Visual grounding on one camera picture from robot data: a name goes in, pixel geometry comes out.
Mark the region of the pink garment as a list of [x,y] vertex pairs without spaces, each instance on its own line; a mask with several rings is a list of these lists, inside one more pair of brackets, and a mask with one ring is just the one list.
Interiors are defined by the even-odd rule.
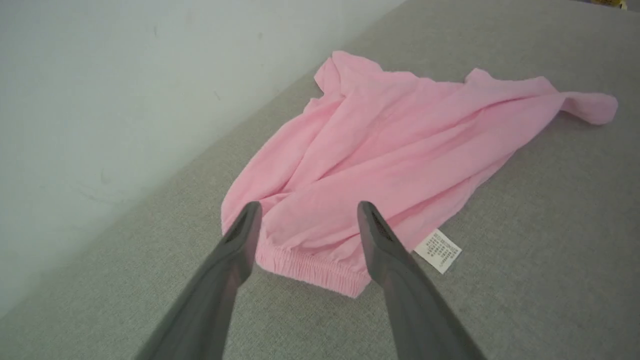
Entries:
[[371,281],[360,202],[373,203],[413,251],[559,112],[606,125],[618,108],[614,96],[558,91],[542,76],[503,80],[475,68],[463,82],[436,81],[344,51],[314,80],[322,95],[233,181],[221,228],[258,201],[256,264],[352,298]]

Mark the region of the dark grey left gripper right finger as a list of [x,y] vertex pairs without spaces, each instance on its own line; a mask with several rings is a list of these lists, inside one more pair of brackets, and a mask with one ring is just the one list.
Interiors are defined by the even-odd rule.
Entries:
[[366,268],[384,293],[398,360],[487,360],[375,205],[358,205]]

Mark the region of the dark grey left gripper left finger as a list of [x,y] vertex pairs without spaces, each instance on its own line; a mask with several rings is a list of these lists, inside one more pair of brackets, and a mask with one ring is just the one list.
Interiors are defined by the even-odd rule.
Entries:
[[247,203],[135,360],[223,360],[236,296],[255,264],[261,223],[261,204]]

